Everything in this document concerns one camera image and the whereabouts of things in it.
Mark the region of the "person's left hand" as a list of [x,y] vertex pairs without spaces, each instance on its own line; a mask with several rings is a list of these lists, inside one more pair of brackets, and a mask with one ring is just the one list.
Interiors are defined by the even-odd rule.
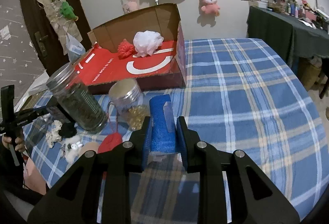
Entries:
[[2,136],[2,144],[6,149],[9,149],[10,146],[15,146],[15,151],[20,153],[25,151],[25,141],[23,135],[20,135],[12,142],[11,137]]

